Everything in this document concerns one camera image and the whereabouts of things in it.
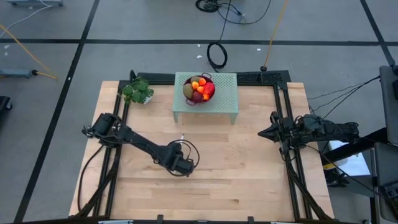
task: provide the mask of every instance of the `yellow cable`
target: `yellow cable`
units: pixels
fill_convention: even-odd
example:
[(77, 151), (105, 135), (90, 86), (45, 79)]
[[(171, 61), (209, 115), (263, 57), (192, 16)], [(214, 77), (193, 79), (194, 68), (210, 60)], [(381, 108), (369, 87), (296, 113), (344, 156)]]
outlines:
[(284, 2), (284, 6), (282, 7), (281, 12), (279, 13), (278, 21), (276, 22), (275, 29), (274, 29), (274, 31), (273, 31), (273, 33), (272, 33), (271, 40), (269, 41), (269, 46), (268, 46), (268, 53), (267, 53), (267, 57), (266, 57), (266, 62), (264, 63), (264, 66), (265, 66), (265, 67), (267, 66), (268, 57), (269, 57), (269, 54), (270, 54), (270, 52), (271, 52), (272, 41), (274, 40), (274, 37), (275, 37), (275, 34), (276, 34), (276, 30), (278, 29), (279, 24), (280, 24), (280, 22), (282, 21), (282, 18), (283, 18), (283, 16), (284, 16), (285, 9), (286, 9), (286, 5), (287, 5), (287, 2), (288, 2), (288, 1), (289, 1), (289, 0), (285, 0), (285, 2)]
[(12, 37), (12, 38), (15, 40), (15, 42), (17, 42), (17, 43), (20, 45), (20, 47), (22, 47), (22, 48), (26, 51), (26, 53), (28, 53), (37, 63), (39, 63), (44, 69), (46, 69), (47, 71), (50, 72), (50, 69), (47, 68), (45, 65), (43, 65), (42, 62), (40, 62), (40, 60), (38, 60), (35, 56), (33, 56), (32, 53), (30, 53), (30, 52), (26, 49), (26, 47), (25, 47), (23, 44), (21, 44), (21, 43), (19, 42), (19, 40), (18, 40), (16, 37), (14, 37), (14, 35), (12, 35), (2, 24), (0, 24), (0, 28), (2, 28), (4, 31), (6, 31), (6, 33), (7, 33), (8, 35), (10, 35), (10, 37)]
[(44, 75), (44, 76), (46, 76), (46, 77), (53, 78), (53, 79), (55, 79), (55, 80), (58, 79), (58, 77), (55, 77), (55, 76), (52, 76), (52, 75), (49, 75), (49, 74), (46, 74), (46, 73), (42, 73), (42, 72), (37, 72), (37, 74), (39, 74), (39, 75)]

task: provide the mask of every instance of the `black metal frame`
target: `black metal frame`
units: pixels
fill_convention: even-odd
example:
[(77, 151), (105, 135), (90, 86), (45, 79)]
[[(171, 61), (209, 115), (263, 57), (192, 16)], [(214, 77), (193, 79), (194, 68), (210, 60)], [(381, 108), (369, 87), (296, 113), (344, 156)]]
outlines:
[[(144, 77), (144, 78), (148, 79), (150, 85), (174, 85), (174, 74), (138, 73), (137, 76)], [(116, 102), (115, 102), (115, 106), (114, 106), (114, 110), (113, 110), (114, 114), (118, 114), (118, 112), (119, 112), (119, 107), (120, 107), (120, 103), (121, 103), (121, 97), (120, 97), (121, 89), (127, 83), (131, 82), (131, 80), (134, 77), (135, 77), (135, 73), (132, 71), (130, 73), (130, 80), (121, 80), (119, 82), (118, 95), (116, 96)], [(286, 105), (286, 111), (287, 111), (286, 115), (287, 115), (287, 117), (290, 117), (293, 121), (289, 92), (287, 89), (287, 82), (290, 82), (290, 76), (289, 76), (288, 71), (244, 72), (244, 73), (237, 73), (237, 77), (238, 77), (238, 85), (272, 86), (274, 89), (274, 94), (275, 94), (275, 102), (276, 102), (277, 112), (281, 116), (283, 116), (283, 111), (282, 111), (282, 104), (280, 101), (279, 90), (282, 90), (283, 95), (284, 95), (285, 105)], [(127, 114), (128, 114), (128, 105), (124, 105), (123, 118), (122, 118), (122, 120), (124, 122), (126, 121)], [(121, 148), (120, 147), (116, 148), (116, 154), (120, 155), (120, 153), (121, 153)], [(305, 186), (305, 177), (304, 177), (304, 171), (303, 171), (300, 151), (294, 151), (294, 153), (295, 153), (295, 158), (296, 158), (296, 166), (297, 166), (298, 176), (299, 176), (300, 180), (302, 181), (303, 185)], [(106, 175), (106, 172), (108, 170), (110, 155), (111, 155), (111, 149), (107, 148), (105, 156), (104, 156), (102, 170), (101, 170), (101, 177), (100, 177), (100, 181), (99, 181), (100, 183), (102, 183), (102, 181)], [(290, 156), (287, 155), (285, 160), (286, 160), (286, 166), (288, 166), (289, 161), (290, 161)], [(106, 202), (106, 210), (105, 210), (105, 214), (104, 214), (107, 217), (109, 217), (111, 214), (116, 179), (117, 179), (117, 176), (115, 175), (115, 177), (113, 177), (113, 179), (110, 183), (110, 186), (109, 186), (109, 194), (108, 194), (108, 199)], [(295, 190), (295, 184), (290, 177), (289, 177), (289, 189), (290, 189), (290, 196), (291, 196), (291, 200), (292, 200), (294, 218), (297, 221), (300, 219), (299, 203), (297, 201), (297, 193)], [(306, 218), (312, 219), (312, 212), (311, 212), (310, 206), (304, 197), (303, 197), (303, 202), (304, 202)], [(94, 216), (99, 215), (100, 205), (101, 205), (101, 201), (99, 200), (94, 208), (94, 212), (93, 212)]]

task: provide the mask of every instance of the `wheel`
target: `wheel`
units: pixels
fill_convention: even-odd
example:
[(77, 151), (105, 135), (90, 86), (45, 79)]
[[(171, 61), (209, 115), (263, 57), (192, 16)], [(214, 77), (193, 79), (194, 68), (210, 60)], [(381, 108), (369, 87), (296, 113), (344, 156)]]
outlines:
[(8, 105), (6, 106), (6, 110), (11, 110), (12, 109), (12, 104), (8, 103)]

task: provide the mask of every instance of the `fruit bowl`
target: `fruit bowl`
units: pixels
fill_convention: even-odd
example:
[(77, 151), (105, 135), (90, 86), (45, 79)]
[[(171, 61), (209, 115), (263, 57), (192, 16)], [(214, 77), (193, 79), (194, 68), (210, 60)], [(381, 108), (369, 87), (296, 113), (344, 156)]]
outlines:
[(187, 102), (188, 105), (193, 106), (198, 103), (206, 103), (210, 101), (214, 96), (216, 87), (211, 80), (211, 75), (209, 73), (202, 73), (201, 75), (195, 75), (187, 79), (182, 90), (186, 97), (185, 102)]

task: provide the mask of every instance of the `black equipment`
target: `black equipment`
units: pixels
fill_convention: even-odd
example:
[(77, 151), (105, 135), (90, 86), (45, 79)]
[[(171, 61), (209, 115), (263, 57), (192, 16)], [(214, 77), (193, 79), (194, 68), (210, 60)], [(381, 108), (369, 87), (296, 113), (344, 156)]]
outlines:
[[(281, 118), (277, 112), (270, 116), (271, 126), (258, 133), (259, 136), (280, 142), (280, 154), (286, 155), (290, 150), (300, 150), (306, 143), (312, 141), (340, 140), (342, 142), (355, 142), (359, 139), (357, 123), (335, 124), (313, 114), (298, 116), (292, 121), (291, 118)], [(332, 220), (303, 185), (296, 171), (294, 171), (292, 160), (286, 161), (287, 173), (294, 181), (298, 189), (307, 200), (312, 210), (320, 220)]]
[(167, 146), (159, 146), (131, 130), (120, 118), (110, 113), (102, 113), (95, 124), (90, 128), (84, 128), (82, 133), (89, 138), (98, 138), (100, 144), (108, 147), (132, 144), (152, 156), (154, 163), (166, 168), (170, 173), (179, 172), (180, 174), (174, 174), (177, 176), (188, 177), (198, 165), (189, 159), (189, 155), (186, 159), (183, 158), (181, 142), (188, 141), (181, 139), (172, 141)]

